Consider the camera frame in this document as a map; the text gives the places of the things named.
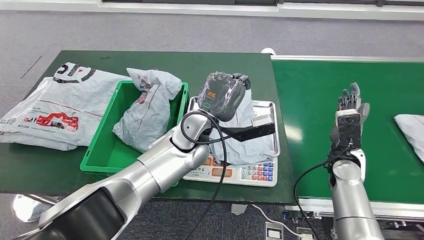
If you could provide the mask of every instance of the bag on conveyor belt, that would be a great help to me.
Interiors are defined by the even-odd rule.
[[[67,62],[0,120],[0,142],[60,150],[88,146],[117,83],[124,80],[130,78]]]
[[[394,120],[424,163],[424,115],[399,114]]]

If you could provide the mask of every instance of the red printed graphic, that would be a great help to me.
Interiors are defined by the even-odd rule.
[[[143,92],[141,96],[137,99],[137,103],[144,104],[147,98],[147,92]]]
[[[56,127],[70,132],[78,130],[78,117],[69,117],[64,112],[50,113],[48,116],[38,116],[36,124],[45,127]]]

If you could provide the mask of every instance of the green table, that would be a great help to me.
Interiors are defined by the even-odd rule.
[[[167,71],[189,84],[197,95],[209,73],[245,73],[251,80],[252,98],[276,104],[281,154],[278,158],[278,182],[275,187],[225,184],[218,201],[255,203],[293,203],[292,165],[284,123],[280,111],[276,81],[269,55],[260,53],[189,53],[129,51],[61,51],[45,71],[50,77],[64,63],[78,63],[95,69],[126,75],[126,68]],[[86,147],[62,152],[20,144],[0,144],[0,192],[67,195],[94,181],[80,171]],[[210,200],[217,184],[181,180],[159,199]]]
[[[268,55],[255,53],[62,51],[44,76],[52,76],[68,61],[123,75],[125,67],[169,71],[189,82],[191,95],[199,91],[209,72],[248,74],[253,82],[253,98],[273,101],[281,107],[284,123],[280,108],[277,109],[282,140],[278,184],[273,188],[225,185],[218,199],[232,202],[292,204],[294,177],[326,158],[337,97],[343,88],[357,82],[362,99],[371,104],[362,143],[367,164],[365,187],[370,200],[424,204],[424,192],[420,191],[424,166],[393,120],[397,114],[423,114],[424,63],[296,57],[273,57],[271,63]],[[61,152],[0,144],[0,192],[68,194],[93,181],[79,170],[85,150],[79,147]],[[313,199],[331,197],[327,178],[324,169],[310,173],[299,185],[299,195]],[[207,200],[215,186],[182,180],[157,197]]]

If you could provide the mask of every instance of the crumpled plastic bag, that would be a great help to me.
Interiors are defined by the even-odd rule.
[[[113,133],[125,144],[144,153],[162,137],[170,119],[170,100],[182,87],[181,80],[159,70],[126,69],[141,96],[125,111]]]
[[[399,114],[394,117],[406,140],[412,145],[419,159],[424,163],[424,116]]]
[[[6,130],[7,135],[0,142],[59,150],[88,146],[117,83],[129,79],[127,76],[67,62],[53,78],[46,80],[42,90],[36,90],[37,96],[24,100],[19,111],[12,110],[14,114]]]
[[[245,128],[252,125],[251,119],[255,117],[252,103],[252,90],[246,90],[244,98],[235,111],[234,117],[228,122],[219,122],[221,127]],[[219,139],[220,135],[216,129],[210,133],[211,140]],[[225,140],[227,163],[234,166],[253,165],[258,163],[269,163],[273,161],[270,147],[272,146],[272,135],[262,136],[239,142],[233,138]],[[224,161],[224,151],[221,142],[209,145],[212,155],[218,163]]]

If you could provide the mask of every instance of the gray plastic bag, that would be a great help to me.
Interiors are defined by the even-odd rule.
[[[159,70],[126,69],[141,96],[113,127],[124,143],[144,153],[162,137],[170,119],[170,100],[181,90],[181,80]]]
[[[255,117],[252,102],[252,91],[246,90],[243,100],[235,111],[234,117],[227,122],[219,122],[221,127],[244,128],[251,126],[251,119]],[[219,139],[220,135],[216,129],[210,133],[210,139]],[[247,141],[237,141],[233,138],[225,140],[227,162],[234,166],[253,165],[259,163],[269,163],[273,160],[270,150],[272,145],[272,135],[266,135]],[[224,150],[221,142],[209,145],[210,151],[218,163],[224,161]]]

